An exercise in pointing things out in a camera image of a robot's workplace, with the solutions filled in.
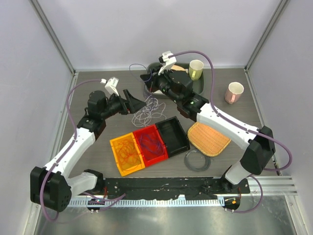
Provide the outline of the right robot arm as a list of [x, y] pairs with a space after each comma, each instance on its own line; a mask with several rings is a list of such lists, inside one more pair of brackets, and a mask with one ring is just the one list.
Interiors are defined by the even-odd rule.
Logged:
[[272, 130], [245, 124], [217, 109], [206, 98], [193, 90], [193, 82], [186, 72], [166, 70], [140, 75], [150, 92], [157, 90], [177, 105], [177, 110], [186, 118], [213, 128], [235, 142], [244, 155], [230, 166], [222, 176], [221, 188], [233, 193], [239, 183], [250, 174], [260, 175], [275, 153]]

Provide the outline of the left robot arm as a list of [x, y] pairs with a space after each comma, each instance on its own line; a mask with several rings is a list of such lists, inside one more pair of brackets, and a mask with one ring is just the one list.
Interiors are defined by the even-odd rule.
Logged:
[[62, 212], [72, 197], [85, 191], [93, 195], [103, 192], [105, 183], [101, 172], [87, 169], [79, 176], [69, 178], [78, 160], [92, 146], [106, 127], [106, 119], [115, 114], [134, 114], [146, 103], [133, 97], [128, 90], [125, 97], [117, 94], [106, 97], [103, 91], [89, 94], [85, 115], [75, 126], [71, 139], [44, 167], [34, 167], [30, 173], [30, 200]]

